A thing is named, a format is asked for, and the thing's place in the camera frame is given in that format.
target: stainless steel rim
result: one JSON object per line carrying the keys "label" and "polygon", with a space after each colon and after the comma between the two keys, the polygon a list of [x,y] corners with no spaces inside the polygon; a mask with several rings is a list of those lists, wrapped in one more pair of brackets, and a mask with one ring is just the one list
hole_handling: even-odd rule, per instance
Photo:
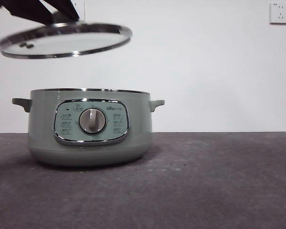
{"label": "stainless steel rim", "polygon": [[46,88],[36,89],[31,92],[60,92],[60,91],[82,91],[82,92],[124,92],[124,93],[138,93],[148,94],[148,92],[131,91],[131,90],[119,90],[119,89],[100,89],[100,88]]}
{"label": "stainless steel rim", "polygon": [[[105,47],[101,47],[98,49],[85,50],[85,51],[72,51],[66,53],[53,53],[53,54],[42,54],[42,55],[26,55],[26,54],[12,54],[4,52],[4,49],[8,46],[26,42],[32,39],[49,37],[49,36],[59,36],[65,34],[73,34],[73,33],[87,33],[87,32],[101,32],[101,33],[115,33],[121,34],[125,36],[125,40],[116,43],[114,45],[109,45]],[[13,34],[6,38],[0,40],[0,52],[2,55],[12,58],[18,59],[47,59],[47,58],[60,58],[60,57],[77,57],[81,55],[86,55],[90,53],[102,52],[110,49],[117,48],[122,46],[130,41],[132,36],[132,31],[124,26],[113,25],[113,24],[86,24],[82,22],[76,23],[58,23],[49,26],[39,27],[34,30],[24,31],[20,33]]]}

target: chrome trim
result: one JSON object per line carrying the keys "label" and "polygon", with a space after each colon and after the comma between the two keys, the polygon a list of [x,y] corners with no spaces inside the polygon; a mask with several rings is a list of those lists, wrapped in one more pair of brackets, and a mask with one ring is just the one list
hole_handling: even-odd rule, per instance
{"label": "chrome trim", "polygon": [[82,92],[126,92],[126,93],[138,93],[147,94],[148,92],[141,91],[131,91],[131,90],[119,90],[119,89],[101,89],[101,88],[46,88],[46,89],[36,89],[31,92],[60,92],[60,91],[82,91]]}
{"label": "chrome trim", "polygon": [[[64,103],[71,103],[71,102],[90,102],[90,101],[96,101],[96,102],[108,102],[108,103],[119,103],[119,104],[122,104],[122,106],[125,108],[125,111],[126,111],[126,119],[127,119],[127,129],[126,131],[123,133],[123,135],[121,135],[120,137],[117,137],[117,138],[114,138],[114,139],[108,139],[108,140],[95,140],[95,141],[81,141],[81,140],[78,140],[78,141],[75,141],[75,140],[69,140],[69,139],[66,139],[66,138],[63,138],[61,137],[57,132],[56,132],[56,129],[55,129],[55,121],[56,121],[56,115],[57,115],[57,110],[58,110],[58,107],[61,105],[61,104],[64,104]],[[62,102],[60,102],[56,109],[55,109],[55,116],[54,116],[54,122],[53,122],[53,131],[54,131],[54,135],[56,137],[56,140],[64,145],[70,145],[70,146],[103,146],[103,145],[110,145],[110,144],[116,144],[116,143],[119,143],[119,142],[122,142],[128,135],[129,133],[129,129],[130,129],[130,121],[129,121],[129,116],[128,116],[128,110],[127,110],[127,107],[126,105],[121,102],[121,101],[118,101],[118,100],[109,100],[109,99],[72,99],[72,100],[64,100]]]}
{"label": "chrome trim", "polygon": [[[87,32],[116,33],[125,35],[126,38],[125,40],[113,45],[101,47],[98,49],[85,50],[85,51],[72,51],[66,53],[53,53],[53,54],[41,54],[41,55],[12,54],[4,52],[4,49],[11,45],[30,41],[32,39],[73,34],[73,33],[87,33]],[[60,58],[60,57],[70,57],[70,56],[77,57],[81,55],[103,52],[106,50],[120,47],[130,41],[132,34],[133,33],[129,28],[114,24],[101,24],[101,23],[86,24],[83,22],[58,23],[58,24],[39,27],[29,31],[12,34],[8,37],[5,37],[0,40],[0,52],[2,55],[6,57],[18,58],[18,59],[46,59],[46,58]]]}

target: electrical outlet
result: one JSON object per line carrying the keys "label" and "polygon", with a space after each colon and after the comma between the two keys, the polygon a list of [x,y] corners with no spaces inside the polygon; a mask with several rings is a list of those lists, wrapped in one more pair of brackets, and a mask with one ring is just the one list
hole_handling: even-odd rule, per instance
{"label": "electrical outlet", "polygon": [[85,1],[84,0],[71,0],[81,21],[85,20]]}
{"label": "electrical outlet", "polygon": [[270,4],[270,24],[286,24],[286,3],[272,2]]}

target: sage green pot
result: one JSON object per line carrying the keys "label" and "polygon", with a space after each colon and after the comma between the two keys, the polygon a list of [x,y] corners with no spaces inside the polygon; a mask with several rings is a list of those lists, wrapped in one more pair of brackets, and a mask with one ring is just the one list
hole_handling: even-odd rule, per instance
{"label": "sage green pot", "polygon": [[40,89],[13,104],[29,112],[29,149],[39,161],[102,166],[134,160],[152,144],[151,112],[164,100],[111,89]]}

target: glass lid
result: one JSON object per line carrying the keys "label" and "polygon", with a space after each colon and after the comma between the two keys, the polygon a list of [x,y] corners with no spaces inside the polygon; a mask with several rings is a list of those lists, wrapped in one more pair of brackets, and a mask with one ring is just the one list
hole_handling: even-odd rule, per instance
{"label": "glass lid", "polygon": [[2,55],[20,59],[80,56],[122,46],[132,31],[113,24],[58,23],[0,40]]}

